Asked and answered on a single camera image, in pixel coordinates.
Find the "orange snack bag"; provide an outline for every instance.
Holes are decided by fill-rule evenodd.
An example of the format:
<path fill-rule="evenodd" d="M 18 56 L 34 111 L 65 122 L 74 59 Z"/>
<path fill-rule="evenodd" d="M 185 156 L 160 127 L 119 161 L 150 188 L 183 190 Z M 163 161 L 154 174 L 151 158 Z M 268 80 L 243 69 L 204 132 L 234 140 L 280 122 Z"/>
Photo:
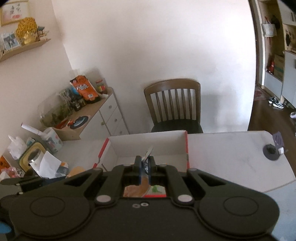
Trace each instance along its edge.
<path fill-rule="evenodd" d="M 86 101 L 94 101 L 99 97 L 95 88 L 85 76 L 78 75 L 75 79 L 70 80 L 70 83 Z"/>

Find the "white paper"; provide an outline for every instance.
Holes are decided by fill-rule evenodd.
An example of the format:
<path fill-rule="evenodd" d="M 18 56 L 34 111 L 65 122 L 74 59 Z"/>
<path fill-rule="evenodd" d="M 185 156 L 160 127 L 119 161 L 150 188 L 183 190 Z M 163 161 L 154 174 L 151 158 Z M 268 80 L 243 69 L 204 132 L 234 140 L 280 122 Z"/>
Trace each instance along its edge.
<path fill-rule="evenodd" d="M 39 175 L 41 177 L 55 178 L 55 174 L 61 163 L 59 159 L 46 151 L 40 163 Z"/>

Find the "white table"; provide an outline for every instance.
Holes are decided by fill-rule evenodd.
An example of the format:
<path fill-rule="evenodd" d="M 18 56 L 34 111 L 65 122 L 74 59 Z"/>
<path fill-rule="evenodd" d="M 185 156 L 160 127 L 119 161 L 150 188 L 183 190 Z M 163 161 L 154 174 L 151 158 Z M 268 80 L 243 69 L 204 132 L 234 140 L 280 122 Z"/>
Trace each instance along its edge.
<path fill-rule="evenodd" d="M 266 131 L 191 134 L 188 135 L 190 167 L 260 192 L 294 181 L 285 155 L 277 161 L 264 156 L 262 149 L 266 144 L 274 144 L 272 135 Z"/>

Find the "shoe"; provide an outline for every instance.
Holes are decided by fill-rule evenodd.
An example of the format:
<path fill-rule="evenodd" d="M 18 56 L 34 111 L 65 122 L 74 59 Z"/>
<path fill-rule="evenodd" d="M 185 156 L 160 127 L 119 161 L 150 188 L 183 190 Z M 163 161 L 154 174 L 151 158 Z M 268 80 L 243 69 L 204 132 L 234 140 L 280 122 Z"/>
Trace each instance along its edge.
<path fill-rule="evenodd" d="M 276 100 L 275 102 L 273 102 L 272 105 L 274 107 L 277 107 L 277 108 L 280 108 L 280 109 L 284 108 L 284 105 L 281 102 L 279 102 L 279 100 Z"/>
<path fill-rule="evenodd" d="M 296 119 L 296 112 L 292 112 L 292 113 L 290 114 L 290 117 L 291 117 L 292 119 Z"/>
<path fill-rule="evenodd" d="M 269 99 L 268 99 L 268 103 L 269 104 L 272 104 L 273 102 L 275 102 L 276 101 L 276 97 L 274 96 L 274 97 L 270 97 Z"/>

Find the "picture frame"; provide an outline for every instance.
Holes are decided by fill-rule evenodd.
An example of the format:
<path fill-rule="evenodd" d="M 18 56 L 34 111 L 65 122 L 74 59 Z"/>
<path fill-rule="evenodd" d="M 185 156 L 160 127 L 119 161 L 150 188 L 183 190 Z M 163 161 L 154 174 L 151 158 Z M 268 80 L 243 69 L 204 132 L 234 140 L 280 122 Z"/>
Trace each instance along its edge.
<path fill-rule="evenodd" d="M 20 42 L 16 38 L 15 33 L 13 33 L 13 32 L 2 34 L 1 41 L 4 45 L 5 51 L 10 51 L 10 50 L 13 50 L 13 49 L 21 46 Z"/>
<path fill-rule="evenodd" d="M 29 16 L 29 0 L 7 2 L 0 8 L 1 26 L 19 22 Z"/>

